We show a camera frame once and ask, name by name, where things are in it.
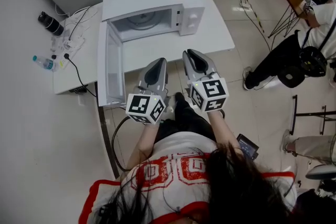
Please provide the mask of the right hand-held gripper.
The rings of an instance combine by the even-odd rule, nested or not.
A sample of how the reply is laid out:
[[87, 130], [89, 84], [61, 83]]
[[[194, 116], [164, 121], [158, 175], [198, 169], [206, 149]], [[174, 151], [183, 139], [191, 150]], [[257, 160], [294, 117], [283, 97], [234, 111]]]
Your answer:
[[217, 71], [211, 58], [190, 49], [182, 54], [185, 74], [190, 81], [190, 98], [203, 113], [221, 110], [229, 92], [224, 78]]

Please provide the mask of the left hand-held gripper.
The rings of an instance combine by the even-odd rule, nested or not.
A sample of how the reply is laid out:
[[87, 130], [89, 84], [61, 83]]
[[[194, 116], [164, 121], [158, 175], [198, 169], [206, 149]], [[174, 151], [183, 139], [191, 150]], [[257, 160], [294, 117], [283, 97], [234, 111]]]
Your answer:
[[167, 109], [165, 58], [149, 63], [139, 73], [139, 86], [128, 95], [126, 115], [132, 120], [157, 125]]

